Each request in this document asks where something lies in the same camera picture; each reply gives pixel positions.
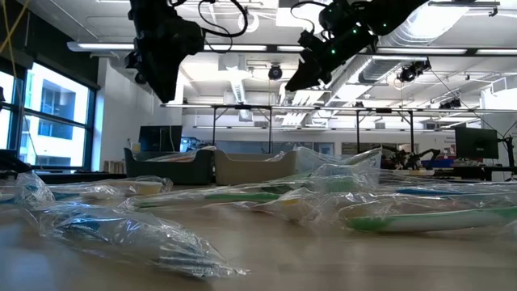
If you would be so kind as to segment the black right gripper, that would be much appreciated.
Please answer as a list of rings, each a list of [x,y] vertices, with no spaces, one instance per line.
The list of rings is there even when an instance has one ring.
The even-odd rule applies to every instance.
[[[355,27],[353,30],[322,41],[313,33],[304,31],[298,40],[303,50],[301,60],[294,75],[287,82],[287,91],[298,91],[317,86],[320,82],[329,83],[332,72],[348,59],[369,45],[375,45],[378,36],[366,28]]]

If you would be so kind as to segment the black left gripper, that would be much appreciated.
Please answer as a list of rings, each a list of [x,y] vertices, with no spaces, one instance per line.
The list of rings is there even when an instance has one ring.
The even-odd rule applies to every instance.
[[[188,55],[195,55],[204,46],[200,25],[179,16],[159,19],[157,16],[133,20],[136,37],[134,49],[124,59],[127,68],[163,69],[178,67]],[[174,101],[178,80],[177,70],[152,70],[147,83],[162,103]]]

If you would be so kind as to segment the black computer monitor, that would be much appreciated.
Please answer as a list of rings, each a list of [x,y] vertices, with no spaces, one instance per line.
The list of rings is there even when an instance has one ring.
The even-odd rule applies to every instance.
[[[498,159],[498,136],[493,129],[455,128],[458,158]]]
[[[182,131],[181,125],[141,126],[138,139],[141,151],[179,152]]]

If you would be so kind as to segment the long ceiling light bar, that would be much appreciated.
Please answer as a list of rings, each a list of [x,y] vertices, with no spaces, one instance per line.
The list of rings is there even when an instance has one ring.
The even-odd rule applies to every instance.
[[[73,52],[115,52],[133,50],[131,43],[80,43],[68,42],[67,47]],[[211,44],[205,45],[204,50],[223,52],[268,52],[268,53],[299,53],[303,50],[298,45],[277,44]],[[417,47],[379,47],[376,53],[405,54],[405,55],[465,55],[467,57],[517,57],[517,48],[417,48]]]

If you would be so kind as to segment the dark green plastic bin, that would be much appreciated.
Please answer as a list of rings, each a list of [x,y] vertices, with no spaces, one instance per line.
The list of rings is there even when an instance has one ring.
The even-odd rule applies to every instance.
[[[137,161],[129,148],[124,148],[126,175],[129,178],[153,175],[168,178],[178,185],[206,185],[213,177],[213,152],[198,151],[191,162]]]

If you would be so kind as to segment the clear plastic bin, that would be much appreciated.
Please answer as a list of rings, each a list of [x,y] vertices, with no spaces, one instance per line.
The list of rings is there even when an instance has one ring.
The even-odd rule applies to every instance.
[[[364,172],[377,174],[380,171],[380,167],[344,165],[340,161],[345,158],[343,158],[342,156],[326,155],[326,160],[324,161],[324,163],[318,169],[309,172],[315,172],[327,176],[341,174],[359,174]]]

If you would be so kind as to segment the small brown boxes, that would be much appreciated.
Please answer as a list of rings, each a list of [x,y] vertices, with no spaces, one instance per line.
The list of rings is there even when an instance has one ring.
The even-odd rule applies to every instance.
[[[125,162],[106,160],[103,162],[103,172],[107,172],[109,174],[125,174]]]

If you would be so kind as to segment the beige plastic bin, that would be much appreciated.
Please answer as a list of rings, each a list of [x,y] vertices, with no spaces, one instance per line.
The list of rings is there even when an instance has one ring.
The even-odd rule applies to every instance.
[[[260,183],[294,175],[296,151],[288,151],[271,161],[270,154],[227,154],[223,150],[213,153],[216,184],[221,186]]]

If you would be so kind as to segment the background black robot arms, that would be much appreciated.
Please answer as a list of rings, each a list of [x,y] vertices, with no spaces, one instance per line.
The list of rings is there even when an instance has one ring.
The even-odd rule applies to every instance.
[[[424,167],[426,170],[431,170],[431,164],[440,154],[440,150],[436,149],[425,150],[421,154],[405,152],[392,146],[384,146],[382,149],[392,153],[388,157],[381,155],[380,168],[385,170],[419,170],[421,168],[421,158],[426,154],[432,154],[430,162]]]

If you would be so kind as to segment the blue storage bin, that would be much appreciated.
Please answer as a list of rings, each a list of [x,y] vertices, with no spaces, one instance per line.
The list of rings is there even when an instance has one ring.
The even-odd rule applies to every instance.
[[[421,164],[425,168],[449,168],[455,162],[454,159],[436,159],[436,160],[422,160]]]

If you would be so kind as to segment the round silver ventilation duct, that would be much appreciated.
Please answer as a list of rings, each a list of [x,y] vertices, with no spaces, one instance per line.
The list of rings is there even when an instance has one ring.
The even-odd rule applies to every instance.
[[[464,6],[429,6],[426,0],[419,8],[387,36],[381,36],[381,47],[428,46],[451,29],[469,11]],[[360,83],[380,81],[399,65],[399,60],[379,60],[368,58],[368,65],[359,74]]]

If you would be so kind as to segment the dark window frame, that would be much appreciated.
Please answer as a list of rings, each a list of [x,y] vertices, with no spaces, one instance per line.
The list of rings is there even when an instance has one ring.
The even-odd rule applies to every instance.
[[[96,93],[39,62],[0,57],[0,150],[37,170],[91,169]]]

